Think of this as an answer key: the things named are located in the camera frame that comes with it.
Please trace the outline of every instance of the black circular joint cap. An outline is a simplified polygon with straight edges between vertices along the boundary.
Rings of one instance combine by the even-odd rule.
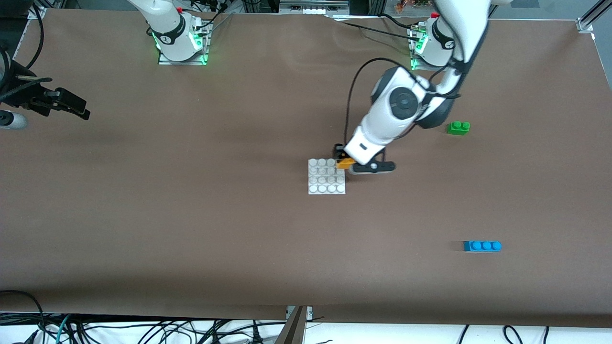
[[[405,87],[398,87],[391,91],[389,104],[393,115],[402,120],[413,117],[419,109],[417,96]]]

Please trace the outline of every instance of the white floor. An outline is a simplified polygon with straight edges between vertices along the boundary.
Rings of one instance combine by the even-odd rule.
[[[106,326],[125,326],[131,324],[136,323],[104,323]],[[205,331],[212,325],[212,322],[195,321],[193,324],[197,330]],[[232,321],[223,327],[220,332],[230,331],[251,324],[252,321],[250,320]],[[331,344],[456,344],[463,330],[463,325],[309,323],[307,328],[304,344],[321,344],[328,340],[332,340]],[[278,335],[281,329],[282,325],[261,326],[259,327],[259,333],[265,339]],[[520,334],[523,344],[542,343],[544,327],[515,326],[515,329]],[[36,326],[34,325],[0,326],[0,344],[21,343],[35,330]],[[88,331],[88,333],[102,344],[136,344],[148,330],[149,327],[133,327],[130,329],[93,329]],[[248,330],[244,332],[247,334],[252,333],[252,331]],[[149,343],[157,344],[161,339],[161,334],[159,334],[152,338]],[[518,340],[512,334],[510,334],[510,339],[514,344],[518,344]],[[232,335],[224,338],[222,343],[245,343],[246,340],[249,340],[246,335]],[[197,342],[193,336],[190,340],[185,335],[175,333],[168,337],[167,343],[189,344],[191,341],[193,341],[192,343]],[[41,342],[42,336],[39,333],[34,343],[39,344]],[[47,336],[47,343],[53,344],[54,341]],[[463,339],[463,344],[485,343],[507,343],[502,333],[502,326],[470,326]],[[612,329],[552,327],[548,334],[547,343],[610,344],[612,343]]]

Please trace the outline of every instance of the brown table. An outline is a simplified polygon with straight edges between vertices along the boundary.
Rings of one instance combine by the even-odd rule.
[[[209,65],[169,67],[138,12],[44,21],[32,70],[92,116],[1,133],[2,289],[64,313],[612,324],[611,92],[572,21],[492,21],[449,118],[471,132],[415,130],[389,146],[397,171],[350,176],[344,196],[309,196],[307,159],[341,141],[361,63],[408,63],[401,39],[236,15]],[[389,67],[358,80],[352,127]],[[461,251],[479,239],[503,251]]]

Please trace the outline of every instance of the gray floor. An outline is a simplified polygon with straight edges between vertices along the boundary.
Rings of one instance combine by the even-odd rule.
[[[500,6],[493,18],[575,19],[584,14],[596,0],[515,0],[511,6]],[[135,10],[126,0],[69,0],[68,7],[97,10]],[[612,81],[612,10],[595,25],[595,44],[603,68]]]

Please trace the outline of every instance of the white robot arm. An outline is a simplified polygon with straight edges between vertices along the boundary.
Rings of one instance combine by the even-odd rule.
[[[432,65],[446,67],[442,81],[432,85],[402,67],[387,70],[372,91],[370,111],[343,148],[350,157],[375,167],[374,157],[411,126],[433,128],[446,120],[484,40],[490,4],[491,0],[435,1],[440,17],[428,20],[427,41],[416,53]]]
[[[184,61],[202,50],[198,37],[202,19],[179,13],[171,0],[128,0],[142,13],[159,50],[172,61]]]

